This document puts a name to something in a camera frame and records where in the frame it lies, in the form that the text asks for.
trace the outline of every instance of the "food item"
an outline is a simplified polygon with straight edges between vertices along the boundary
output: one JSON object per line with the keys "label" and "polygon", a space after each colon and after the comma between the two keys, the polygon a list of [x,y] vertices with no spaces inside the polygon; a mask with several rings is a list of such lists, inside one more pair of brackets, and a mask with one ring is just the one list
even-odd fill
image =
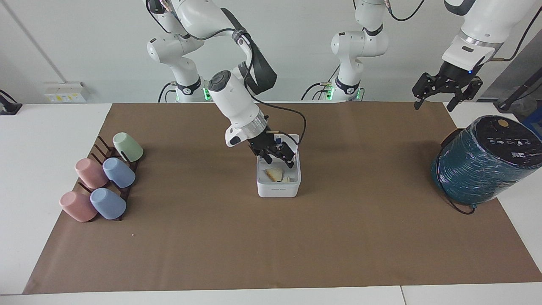
{"label": "food item", "polygon": [[282,181],[282,169],[280,168],[268,168],[266,174],[273,182]]}

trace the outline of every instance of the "white bin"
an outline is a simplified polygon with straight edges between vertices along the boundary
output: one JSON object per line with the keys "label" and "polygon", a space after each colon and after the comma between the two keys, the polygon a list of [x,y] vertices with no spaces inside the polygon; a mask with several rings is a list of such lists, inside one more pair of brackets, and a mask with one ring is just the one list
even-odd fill
{"label": "white bin", "polygon": [[[291,135],[296,142],[299,141],[298,135]],[[271,156],[273,161],[271,164],[257,157],[256,161],[256,184],[258,185],[258,195],[264,198],[292,198],[298,194],[299,184],[301,183],[301,164],[299,163],[298,146],[288,137],[284,135],[275,135],[276,138],[281,138],[283,142],[288,143],[288,146],[294,151],[295,156],[292,159],[294,167],[288,168],[283,160]],[[282,176],[290,177],[290,182],[273,182],[266,174],[266,169],[280,168]]]}

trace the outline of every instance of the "black lid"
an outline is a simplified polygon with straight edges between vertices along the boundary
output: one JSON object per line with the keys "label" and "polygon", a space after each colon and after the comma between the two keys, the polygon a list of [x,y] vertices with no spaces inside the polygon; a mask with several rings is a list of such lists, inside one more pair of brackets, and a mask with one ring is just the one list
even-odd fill
{"label": "black lid", "polygon": [[527,127],[500,116],[482,117],[475,126],[478,143],[489,153],[521,167],[542,164],[542,142]]}

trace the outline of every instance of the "white wall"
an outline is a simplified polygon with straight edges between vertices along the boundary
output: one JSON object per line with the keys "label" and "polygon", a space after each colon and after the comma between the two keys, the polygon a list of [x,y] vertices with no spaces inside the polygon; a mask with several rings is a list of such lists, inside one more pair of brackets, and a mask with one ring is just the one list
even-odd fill
{"label": "white wall", "polygon": [[[142,0],[0,0],[0,87],[23,103],[44,102],[43,83],[60,78],[8,16],[3,3],[13,10],[64,78],[88,86],[92,102],[154,103],[162,85],[173,79],[166,66],[147,55],[147,40],[159,35],[161,29]],[[331,38],[340,31],[360,30],[349,0],[215,3],[237,16],[278,73],[277,85],[260,96],[265,100],[298,100],[308,85],[327,80],[338,64],[331,53]],[[402,17],[413,11],[418,0],[392,3],[395,14]],[[499,55],[512,54],[532,15],[534,11],[513,30]],[[423,72],[438,71],[440,57],[461,23],[462,18],[447,12],[441,0],[426,1],[418,15],[407,22],[395,22],[386,15],[384,28],[390,36],[390,47],[384,56],[365,60],[365,100],[412,100],[412,85]],[[524,45],[540,28],[542,18]],[[195,60],[206,79],[244,60],[228,37],[209,40],[188,57]],[[506,66],[489,63],[482,69],[479,75],[485,86],[480,93]],[[433,100],[447,99],[441,95]]]}

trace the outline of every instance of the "brown table mat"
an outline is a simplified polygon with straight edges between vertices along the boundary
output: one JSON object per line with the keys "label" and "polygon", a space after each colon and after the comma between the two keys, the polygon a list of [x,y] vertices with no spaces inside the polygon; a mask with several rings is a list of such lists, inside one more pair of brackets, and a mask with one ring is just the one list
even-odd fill
{"label": "brown table mat", "polygon": [[124,219],[62,212],[24,293],[542,281],[498,200],[464,216],[437,192],[429,167],[455,129],[442,104],[289,106],[308,120],[301,186],[263,199],[216,106],[113,105],[100,134],[145,148]]}

